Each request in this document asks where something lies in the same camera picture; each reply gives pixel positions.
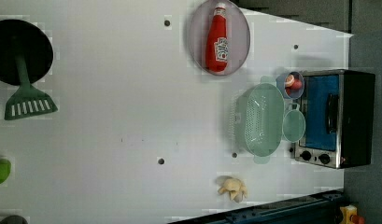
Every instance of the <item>white tabletop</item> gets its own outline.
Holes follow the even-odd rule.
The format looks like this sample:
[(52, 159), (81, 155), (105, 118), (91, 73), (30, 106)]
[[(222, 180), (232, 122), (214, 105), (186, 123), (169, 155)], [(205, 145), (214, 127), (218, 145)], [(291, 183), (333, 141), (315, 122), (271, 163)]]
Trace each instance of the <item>white tabletop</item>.
[[(233, 99), (261, 76), (347, 68), (349, 35), (243, 10), (248, 59), (214, 77), (186, 45), (202, 2), (0, 1), (0, 15), (26, 15), (52, 37), (51, 75), (35, 85), (59, 106), (5, 121), (16, 88), (0, 82), (0, 158), (13, 163), (0, 186), (0, 220), (166, 223), (343, 187), (343, 170), (295, 161), (288, 143), (255, 164), (233, 143), (231, 114)], [(246, 200), (218, 195), (225, 175), (246, 183)]]

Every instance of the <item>yellow object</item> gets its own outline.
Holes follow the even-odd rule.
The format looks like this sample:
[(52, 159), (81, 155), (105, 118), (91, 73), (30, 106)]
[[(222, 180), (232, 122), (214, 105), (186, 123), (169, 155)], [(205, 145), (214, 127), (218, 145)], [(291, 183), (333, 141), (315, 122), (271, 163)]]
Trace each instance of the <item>yellow object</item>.
[(349, 205), (346, 207), (340, 207), (340, 210), (343, 214), (343, 220), (340, 224), (354, 224), (354, 222), (350, 221), (350, 218), (353, 215), (357, 215), (357, 207)]
[(239, 193), (242, 193), (242, 199), (243, 196), (245, 198), (248, 196), (248, 191), (243, 181), (235, 178), (225, 180), (222, 188), (218, 190), (218, 193), (223, 194), (226, 191), (229, 191), (229, 196), (231, 197), (231, 200), (233, 200)]

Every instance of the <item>red ketchup bottle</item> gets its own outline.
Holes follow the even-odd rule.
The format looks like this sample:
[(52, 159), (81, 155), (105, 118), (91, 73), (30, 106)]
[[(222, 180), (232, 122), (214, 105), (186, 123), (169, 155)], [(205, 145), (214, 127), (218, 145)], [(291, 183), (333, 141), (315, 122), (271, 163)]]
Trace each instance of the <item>red ketchup bottle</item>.
[(205, 65), (208, 70), (222, 72), (228, 63), (228, 40), (226, 38), (226, 10), (224, 3), (218, 3), (208, 33), (205, 48)]

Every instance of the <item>green basket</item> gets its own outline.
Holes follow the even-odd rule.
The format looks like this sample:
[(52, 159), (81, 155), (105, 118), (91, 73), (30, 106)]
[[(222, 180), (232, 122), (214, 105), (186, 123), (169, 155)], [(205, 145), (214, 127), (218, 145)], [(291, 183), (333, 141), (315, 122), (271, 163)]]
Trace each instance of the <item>green basket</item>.
[(276, 85), (262, 83), (246, 91), (236, 103), (235, 138), (240, 148), (267, 157), (281, 142), (284, 100)]

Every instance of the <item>oven knob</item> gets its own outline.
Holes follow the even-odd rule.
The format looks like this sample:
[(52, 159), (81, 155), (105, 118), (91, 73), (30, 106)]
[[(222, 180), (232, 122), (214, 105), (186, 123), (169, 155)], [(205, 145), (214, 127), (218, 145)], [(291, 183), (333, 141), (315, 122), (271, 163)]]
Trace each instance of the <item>oven knob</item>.
[(304, 159), (305, 161), (309, 161), (310, 158), (312, 158), (312, 154), (310, 154), (310, 152), (308, 152), (308, 151), (304, 151), (304, 152), (301, 154), (301, 157), (302, 157), (302, 159)]
[(322, 164), (326, 165), (330, 163), (331, 159), (330, 156), (327, 154), (322, 154), (321, 156), (318, 157), (319, 160), (322, 162)]

